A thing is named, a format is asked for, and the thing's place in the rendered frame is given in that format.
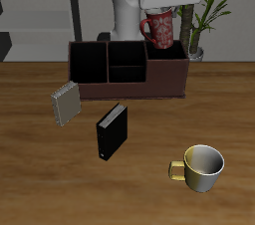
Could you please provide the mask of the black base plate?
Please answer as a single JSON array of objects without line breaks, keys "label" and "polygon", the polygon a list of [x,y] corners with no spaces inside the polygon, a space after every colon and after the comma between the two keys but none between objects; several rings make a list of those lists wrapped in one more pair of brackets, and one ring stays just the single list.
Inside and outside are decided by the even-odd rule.
[{"label": "black base plate", "polygon": [[97,38],[98,41],[109,41],[110,39],[111,39],[110,32],[102,32],[98,35],[98,38]]}]

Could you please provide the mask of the green pot plant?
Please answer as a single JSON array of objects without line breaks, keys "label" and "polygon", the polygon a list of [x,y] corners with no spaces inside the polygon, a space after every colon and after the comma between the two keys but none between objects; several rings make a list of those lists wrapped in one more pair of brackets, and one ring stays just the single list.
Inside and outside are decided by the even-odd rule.
[{"label": "green pot plant", "polygon": [[179,7],[177,11],[181,18],[179,40],[182,42],[191,62],[201,62],[203,59],[203,49],[198,46],[201,33],[205,30],[213,30],[210,24],[214,20],[230,14],[230,11],[225,11],[227,1],[222,0],[216,6],[213,6],[215,0],[201,0],[200,4],[204,8],[201,16],[194,11],[193,4]]}]

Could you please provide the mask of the white shelf unit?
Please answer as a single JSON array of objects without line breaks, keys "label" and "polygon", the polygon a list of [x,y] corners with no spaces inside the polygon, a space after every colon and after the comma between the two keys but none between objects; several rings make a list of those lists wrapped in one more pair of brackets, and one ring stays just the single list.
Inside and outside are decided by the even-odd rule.
[{"label": "white shelf unit", "polygon": [[66,62],[81,39],[78,0],[0,0],[0,62]]}]

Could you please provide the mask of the black book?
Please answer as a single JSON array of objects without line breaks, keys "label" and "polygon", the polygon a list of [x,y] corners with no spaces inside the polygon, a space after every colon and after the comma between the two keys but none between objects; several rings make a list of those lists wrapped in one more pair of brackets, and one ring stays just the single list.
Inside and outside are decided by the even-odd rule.
[{"label": "black book", "polygon": [[128,138],[128,108],[116,104],[100,121],[97,122],[99,157],[110,157]]}]

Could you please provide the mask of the grey book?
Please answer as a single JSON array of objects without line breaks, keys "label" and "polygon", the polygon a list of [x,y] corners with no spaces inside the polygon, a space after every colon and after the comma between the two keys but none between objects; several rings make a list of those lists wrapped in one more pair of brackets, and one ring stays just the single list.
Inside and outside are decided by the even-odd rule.
[{"label": "grey book", "polygon": [[79,86],[73,81],[52,93],[51,101],[55,121],[59,126],[63,126],[82,110]]}]

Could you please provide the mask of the dark brown desk caddy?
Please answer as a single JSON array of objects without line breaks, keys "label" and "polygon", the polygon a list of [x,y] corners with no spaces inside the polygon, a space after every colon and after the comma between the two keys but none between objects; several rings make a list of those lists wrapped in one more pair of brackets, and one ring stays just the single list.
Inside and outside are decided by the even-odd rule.
[{"label": "dark brown desk caddy", "polygon": [[181,99],[188,66],[179,41],[165,50],[149,41],[69,44],[68,77],[83,101]]}]

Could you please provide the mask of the red patterned mug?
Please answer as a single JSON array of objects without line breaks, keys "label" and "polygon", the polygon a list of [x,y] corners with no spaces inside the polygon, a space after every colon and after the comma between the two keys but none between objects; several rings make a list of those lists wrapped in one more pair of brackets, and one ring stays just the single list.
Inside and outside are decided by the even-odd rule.
[{"label": "red patterned mug", "polygon": [[[173,45],[171,8],[153,8],[145,11],[146,18],[139,24],[140,32],[153,43],[156,49],[167,49]],[[148,24],[151,37],[144,31]]]}]

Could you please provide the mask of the yellow and white mug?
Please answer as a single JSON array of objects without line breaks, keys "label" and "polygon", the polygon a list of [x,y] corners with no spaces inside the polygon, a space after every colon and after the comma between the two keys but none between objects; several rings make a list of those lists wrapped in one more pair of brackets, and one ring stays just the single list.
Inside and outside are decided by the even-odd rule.
[{"label": "yellow and white mug", "polygon": [[171,180],[184,181],[196,192],[207,192],[224,168],[224,158],[215,148],[197,144],[188,148],[182,161],[172,161],[168,176]]}]

